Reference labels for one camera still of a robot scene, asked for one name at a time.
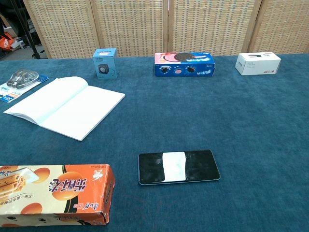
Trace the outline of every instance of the orange box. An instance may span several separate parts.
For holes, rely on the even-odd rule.
[[[0,166],[0,226],[105,225],[114,186],[108,164]]]

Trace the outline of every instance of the screen frame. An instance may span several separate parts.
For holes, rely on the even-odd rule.
[[[195,150],[195,151],[178,151],[178,152],[210,152],[211,156],[214,160],[214,163],[216,165],[219,177],[217,179],[211,179],[211,180],[191,180],[191,181],[186,181],[186,180],[180,180],[180,181],[167,181],[167,182],[153,182],[150,184],[144,184],[140,182],[140,155],[144,155],[144,154],[154,154],[154,153],[159,153],[159,152],[152,152],[152,153],[140,153],[139,157],[138,157],[138,176],[139,176],[139,184],[142,186],[146,186],[146,185],[166,185],[166,184],[179,184],[179,183],[191,183],[191,182],[205,182],[205,181],[216,181],[216,180],[220,180],[221,179],[221,174],[219,172],[219,168],[216,162],[216,159],[213,156],[213,153],[211,150]]]

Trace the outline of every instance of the white box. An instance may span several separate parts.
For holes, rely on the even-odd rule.
[[[241,75],[276,74],[281,59],[272,52],[240,53],[235,68]]]

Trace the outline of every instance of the orange bag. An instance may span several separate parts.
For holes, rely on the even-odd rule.
[[[1,36],[0,38],[0,48],[5,51],[10,51],[11,50],[11,45],[14,43],[14,39],[10,36],[9,33],[5,32],[4,33],[7,38],[4,36]]]

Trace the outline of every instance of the clear plastic packaging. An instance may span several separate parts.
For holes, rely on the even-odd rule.
[[[6,83],[7,86],[13,88],[24,88],[32,85],[39,79],[39,74],[31,70],[18,70],[14,72]]]

